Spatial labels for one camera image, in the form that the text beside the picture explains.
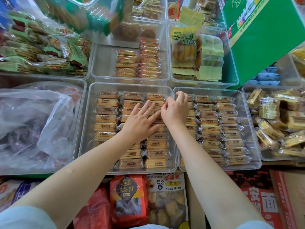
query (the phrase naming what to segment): person's left hand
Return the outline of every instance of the person's left hand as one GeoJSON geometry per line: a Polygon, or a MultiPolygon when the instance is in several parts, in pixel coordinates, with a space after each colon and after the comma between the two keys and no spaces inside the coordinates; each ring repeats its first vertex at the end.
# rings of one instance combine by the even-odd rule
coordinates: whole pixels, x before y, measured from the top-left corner
{"type": "Polygon", "coordinates": [[[147,100],[142,108],[140,108],[140,104],[138,103],[126,120],[122,132],[128,135],[133,143],[145,140],[159,129],[159,125],[150,127],[161,114],[159,110],[154,115],[149,116],[154,107],[155,103],[151,103],[150,100],[147,100]]]}

